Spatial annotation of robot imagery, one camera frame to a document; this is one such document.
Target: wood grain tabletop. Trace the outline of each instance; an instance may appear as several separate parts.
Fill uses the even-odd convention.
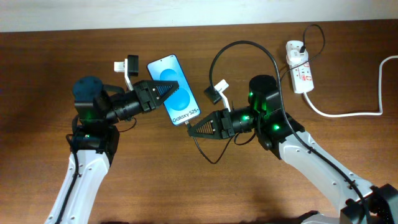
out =
[[[236,40],[266,47],[280,68],[285,44],[301,40],[310,23],[150,29],[73,30],[0,34],[0,223],[43,223],[67,171],[65,135],[76,115],[72,86],[93,75],[125,87],[113,62],[139,55],[132,81],[150,80],[149,62],[175,54],[201,108],[197,122],[222,103],[203,94],[217,52]],[[311,63],[314,105],[326,113],[377,111],[379,64],[398,55],[398,21],[319,22],[326,47]],[[307,36],[317,53],[322,38]],[[284,79],[287,112],[347,168],[377,186],[398,188],[398,60],[383,69],[382,116],[325,118],[317,115]],[[224,92],[239,108],[248,105],[249,80],[275,75],[260,50],[239,45],[227,50],[214,70]],[[137,126],[121,133],[118,151],[104,178],[89,223],[238,223],[296,217],[310,210],[336,216],[331,203],[297,170],[265,151],[257,138],[231,144],[219,164],[198,152],[185,126],[174,126],[164,107],[136,116]],[[131,123],[117,124],[119,130]],[[240,135],[245,141],[250,134]],[[199,139],[211,159],[226,141]]]

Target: blue phone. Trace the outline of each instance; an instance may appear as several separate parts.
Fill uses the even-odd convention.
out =
[[[184,123],[200,114],[198,103],[174,54],[149,63],[147,69],[153,80],[178,81],[180,85],[180,88],[164,101],[174,125]]]

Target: cable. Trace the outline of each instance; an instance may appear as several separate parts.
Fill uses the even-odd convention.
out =
[[[379,66],[379,85],[378,85],[378,97],[379,97],[379,112],[358,112],[358,113],[346,113],[346,114],[326,114],[324,112],[321,112],[318,110],[311,102],[310,98],[308,97],[307,93],[303,93],[305,100],[307,101],[308,105],[319,115],[326,116],[328,118],[342,118],[342,117],[348,117],[348,116],[380,116],[383,114],[383,105],[381,101],[381,78],[382,78],[382,67],[384,63],[390,59],[398,58],[398,55],[395,56],[390,56],[386,59],[384,59]]]
[[[322,28],[321,28],[320,26],[316,25],[316,24],[313,24],[313,25],[308,26],[308,27],[306,28],[306,30],[307,30],[309,27],[311,27],[311,26],[316,26],[316,27],[318,27],[319,30],[321,31],[322,37],[323,37],[323,46],[322,46],[321,51],[320,51],[318,54],[316,54],[316,56],[314,56],[314,57],[312,57],[310,60],[308,60],[307,62],[313,60],[315,57],[317,57],[318,55],[320,55],[320,53],[323,51],[323,49],[324,49],[324,47],[325,47],[325,42],[326,42],[326,41],[325,41],[325,35],[324,35],[323,31],[322,31]],[[353,181],[352,181],[340,168],[338,168],[336,165],[334,165],[334,163],[330,162],[326,157],[324,157],[322,154],[320,154],[319,152],[317,152],[316,150],[314,150],[313,147],[311,147],[311,146],[309,146],[308,144],[306,144],[306,143],[300,138],[300,136],[298,136],[298,134],[294,131],[294,129],[293,129],[292,125],[290,124],[289,120],[287,119],[287,115],[286,115],[286,110],[285,110],[285,106],[284,106],[284,99],[283,99],[283,95],[282,95],[281,78],[280,78],[280,74],[279,74],[279,70],[278,70],[278,65],[277,65],[277,63],[276,63],[275,58],[272,56],[272,54],[271,54],[266,48],[264,48],[263,46],[261,46],[261,45],[259,45],[259,44],[257,44],[257,43],[254,43],[254,42],[251,42],[251,41],[248,41],[248,40],[239,40],[239,41],[235,41],[235,42],[230,43],[230,44],[228,44],[227,46],[223,47],[223,48],[218,52],[218,54],[216,55],[216,57],[213,59],[213,62],[211,63],[211,67],[210,67],[210,71],[209,71],[209,80],[210,80],[211,89],[214,90],[214,85],[213,85],[213,68],[214,68],[214,66],[215,66],[215,63],[216,63],[218,57],[219,57],[226,49],[228,49],[228,48],[230,48],[230,47],[232,47],[232,46],[234,46],[234,45],[238,45],[238,44],[249,44],[249,45],[253,45],[253,46],[255,46],[255,47],[261,49],[261,50],[262,50],[264,53],[266,53],[267,56],[270,58],[270,60],[271,60],[271,62],[272,62],[272,64],[273,64],[273,66],[274,66],[275,74],[276,74],[276,77],[277,77],[277,87],[278,87],[279,98],[280,98],[280,109],[281,109],[281,112],[282,112],[282,114],[283,114],[285,123],[287,124],[287,126],[289,127],[289,129],[291,130],[291,132],[292,132],[292,134],[295,136],[295,138],[299,141],[299,143],[301,143],[304,147],[306,147],[311,153],[314,153],[314,154],[317,155],[320,159],[322,159],[323,161],[325,161],[329,166],[331,166],[332,168],[334,168],[334,170],[336,170],[336,171],[347,181],[347,183],[349,183],[350,187],[352,187],[352,188],[354,189],[354,191],[358,194],[358,197],[359,197],[360,201],[363,202],[362,205],[363,205],[363,208],[364,208],[364,213],[365,213],[365,215],[366,215],[366,219],[367,219],[368,223],[370,223],[370,221],[371,221],[371,214],[370,214],[368,205],[367,205],[366,202],[364,201],[364,197],[363,197],[362,193],[359,191],[359,189],[358,189],[357,186],[354,184],[354,182],[353,182]],[[195,138],[194,138],[194,140],[195,140],[195,143],[196,143],[196,145],[197,145],[199,151],[201,152],[201,154],[202,154],[210,163],[212,163],[212,162],[209,160],[209,158],[207,158],[207,157],[205,156],[205,154],[201,151],[201,149],[200,149],[200,147],[199,147],[199,145],[198,145],[197,140],[196,140]]]
[[[77,158],[77,153],[76,153],[76,150],[75,150],[75,146],[73,145],[73,143],[71,142],[71,140],[69,138],[70,136],[73,136],[73,135],[72,134],[67,134],[66,135],[66,139],[67,139],[67,141],[69,143],[69,146],[70,146],[70,148],[72,150],[73,158],[75,159],[75,168],[76,169],[75,169],[75,173],[73,174],[72,182],[71,182],[71,184],[70,184],[70,186],[68,188],[67,194],[65,195],[65,199],[63,199],[63,203],[62,203],[62,207],[61,207],[61,210],[60,210],[60,214],[59,214],[55,224],[61,223],[62,217],[63,217],[63,213],[65,212],[65,209],[67,207],[69,196],[70,196],[70,194],[72,192],[73,186],[75,186],[76,180],[80,176],[79,175],[79,160]]]
[[[256,137],[256,134],[254,133],[254,134],[249,138],[249,140],[245,141],[244,143],[236,143],[236,140],[237,140],[237,138],[238,138],[239,135],[240,135],[240,133],[238,133],[237,135],[235,135],[235,138],[234,138],[234,143],[235,143],[235,145],[237,145],[237,146],[243,146],[243,145],[245,145],[245,144],[251,142],[251,141],[254,139],[254,137]]]
[[[221,155],[219,156],[219,158],[216,160],[216,162],[211,161],[211,160],[205,155],[205,153],[200,149],[199,143],[198,143],[198,141],[197,141],[197,139],[196,139],[195,137],[193,137],[193,140],[195,141],[195,144],[197,145],[197,148],[199,149],[200,154],[203,155],[203,157],[204,157],[207,161],[209,161],[209,163],[211,163],[211,164],[217,164],[217,162],[220,161],[220,159],[223,157],[224,152],[225,152],[226,148],[228,147],[229,143],[231,142],[232,138],[234,138],[234,136],[230,137],[230,139],[228,140],[228,142],[227,142],[226,145],[225,145],[225,148],[224,148],[223,152],[221,153]]]
[[[280,78],[281,81],[282,81],[282,79],[285,77],[286,73],[290,72],[291,70],[293,70],[293,69],[295,69],[295,68],[298,68],[298,67],[304,65],[305,63],[311,62],[312,60],[314,60],[315,58],[317,58],[317,57],[323,52],[323,49],[325,48],[325,45],[326,45],[326,39],[325,39],[325,34],[323,33],[322,28],[321,28],[318,24],[311,24],[311,25],[307,26],[307,28],[305,28],[305,30],[304,30],[304,32],[303,32],[303,47],[302,47],[302,49],[304,48],[304,50],[305,50],[305,48],[306,48],[306,47],[305,47],[305,33],[307,32],[308,28],[310,28],[310,27],[317,27],[317,28],[319,29],[319,31],[321,32],[322,39],[323,39],[322,48],[319,50],[319,52],[318,52],[314,57],[310,58],[309,60],[305,61],[304,63],[301,63],[301,64],[299,64],[299,65],[296,65],[296,66],[292,67],[291,69],[287,70],[287,71],[282,75],[282,77]]]
[[[123,130],[123,131],[120,131],[119,133],[126,132],[126,131],[128,131],[128,130],[130,130],[130,129],[132,129],[132,128],[134,128],[134,127],[136,126],[136,124],[137,124],[137,119],[136,119],[135,117],[132,117],[132,118],[135,120],[134,124],[133,124],[130,128],[128,128],[128,129],[126,129],[126,130]]]

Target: white power cord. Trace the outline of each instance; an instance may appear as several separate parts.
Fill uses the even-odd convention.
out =
[[[310,105],[310,107],[319,115],[322,116],[326,116],[329,118],[343,118],[343,117],[347,117],[347,116],[364,116],[364,115],[368,115],[368,116],[380,116],[383,114],[383,105],[381,102],[381,76],[382,76],[382,67],[384,65],[384,63],[390,59],[393,58],[398,58],[398,55],[395,56],[390,56],[386,59],[384,59],[379,66],[379,112],[359,112],[359,113],[346,113],[346,114],[326,114],[324,112],[321,112],[320,110],[318,110],[311,102],[310,98],[307,96],[306,92],[303,92],[303,95],[305,97],[305,100],[307,101],[308,105]]]

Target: white wall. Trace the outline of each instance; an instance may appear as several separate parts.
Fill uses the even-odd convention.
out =
[[[397,0],[0,0],[0,32],[397,18]]]

